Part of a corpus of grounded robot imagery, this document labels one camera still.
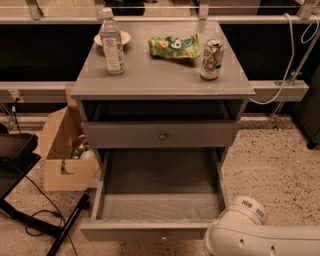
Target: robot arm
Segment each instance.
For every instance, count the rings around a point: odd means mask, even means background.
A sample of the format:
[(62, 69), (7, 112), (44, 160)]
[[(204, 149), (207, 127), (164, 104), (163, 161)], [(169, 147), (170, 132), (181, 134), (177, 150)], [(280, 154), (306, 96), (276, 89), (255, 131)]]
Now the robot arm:
[(237, 197), (208, 229), (207, 256), (319, 256), (320, 227), (265, 226), (265, 209), (249, 197)]

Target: aluminum can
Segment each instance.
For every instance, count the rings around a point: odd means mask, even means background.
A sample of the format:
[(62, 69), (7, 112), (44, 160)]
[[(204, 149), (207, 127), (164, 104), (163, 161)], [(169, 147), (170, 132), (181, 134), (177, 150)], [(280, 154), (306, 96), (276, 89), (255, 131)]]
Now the aluminum can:
[(223, 59), (223, 44), (218, 39), (210, 39), (204, 45), (200, 75), (208, 80), (217, 79)]

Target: green snack bag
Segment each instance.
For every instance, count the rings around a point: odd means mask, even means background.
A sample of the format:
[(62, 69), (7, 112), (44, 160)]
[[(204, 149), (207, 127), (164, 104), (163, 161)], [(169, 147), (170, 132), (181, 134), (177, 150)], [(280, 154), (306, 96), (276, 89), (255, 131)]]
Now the green snack bag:
[(148, 40), (150, 54), (164, 59), (194, 59), (200, 56), (198, 35), (182, 39), (153, 36)]

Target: drawer front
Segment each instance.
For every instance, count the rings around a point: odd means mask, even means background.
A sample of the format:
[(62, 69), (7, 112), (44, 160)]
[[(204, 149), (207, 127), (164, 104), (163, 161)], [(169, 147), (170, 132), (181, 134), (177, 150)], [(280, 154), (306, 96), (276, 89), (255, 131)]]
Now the drawer front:
[(197, 226), (179, 225), (180, 227), (164, 227), (159, 224), (106, 224), (103, 222), (85, 223), (80, 229), (89, 241), (127, 241), (127, 240), (202, 240), (212, 223)]
[(210, 123), (95, 123), (82, 124), (96, 148), (225, 147), (231, 146), (240, 121)]

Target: water bottle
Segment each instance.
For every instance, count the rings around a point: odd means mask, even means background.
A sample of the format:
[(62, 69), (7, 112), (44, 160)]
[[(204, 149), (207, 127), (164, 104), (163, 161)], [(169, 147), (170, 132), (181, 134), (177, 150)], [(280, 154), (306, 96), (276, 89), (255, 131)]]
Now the water bottle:
[(125, 71), (121, 30), (113, 19), (111, 8), (103, 8), (104, 22), (100, 29), (103, 51), (106, 56), (107, 69), (112, 75), (119, 75)]

